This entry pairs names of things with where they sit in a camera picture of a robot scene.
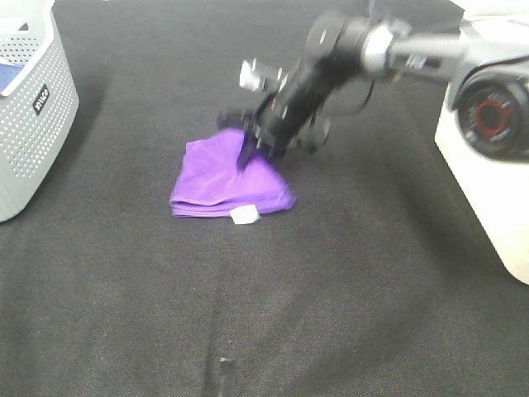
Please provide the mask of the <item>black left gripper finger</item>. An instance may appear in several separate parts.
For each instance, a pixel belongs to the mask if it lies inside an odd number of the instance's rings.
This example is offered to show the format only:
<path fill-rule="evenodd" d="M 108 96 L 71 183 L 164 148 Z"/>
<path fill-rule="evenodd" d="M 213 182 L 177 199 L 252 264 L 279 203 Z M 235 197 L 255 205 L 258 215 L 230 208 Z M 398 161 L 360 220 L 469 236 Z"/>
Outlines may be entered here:
<path fill-rule="evenodd" d="M 236 383 L 236 360 L 222 357 L 219 365 L 218 397 L 233 397 Z"/>

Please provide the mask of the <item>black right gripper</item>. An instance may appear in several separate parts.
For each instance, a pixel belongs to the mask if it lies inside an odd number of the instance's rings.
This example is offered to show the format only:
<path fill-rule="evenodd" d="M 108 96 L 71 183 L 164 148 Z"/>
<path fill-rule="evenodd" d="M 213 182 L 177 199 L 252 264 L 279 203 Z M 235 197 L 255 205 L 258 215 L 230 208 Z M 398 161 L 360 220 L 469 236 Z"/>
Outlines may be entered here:
<path fill-rule="evenodd" d="M 313 118 L 331 93 L 331 83 L 315 65 L 297 64 L 275 92 L 257 108 L 226 108 L 217 116 L 220 129 L 234 127 L 244 132 L 236 160 L 243 170 L 256 154 L 269 159 L 282 156 L 300 130 Z"/>

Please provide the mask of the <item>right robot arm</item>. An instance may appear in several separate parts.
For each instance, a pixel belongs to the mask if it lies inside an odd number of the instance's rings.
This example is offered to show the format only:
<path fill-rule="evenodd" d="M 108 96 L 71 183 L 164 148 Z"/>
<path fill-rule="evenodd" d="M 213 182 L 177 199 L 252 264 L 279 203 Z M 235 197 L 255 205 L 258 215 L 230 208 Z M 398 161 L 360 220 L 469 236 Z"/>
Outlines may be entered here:
<path fill-rule="evenodd" d="M 474 151 L 491 160 L 527 162 L 527 41 L 415 33 L 396 18 L 327 12 L 312 24 L 292 69 L 244 60 L 239 85 L 264 99 L 257 108 L 226 110 L 217 124 L 242 130 L 236 167 L 243 170 L 255 157 L 274 159 L 290 146 L 315 150 L 317 115 L 349 81 L 402 74 L 449 84 L 446 106 Z"/>

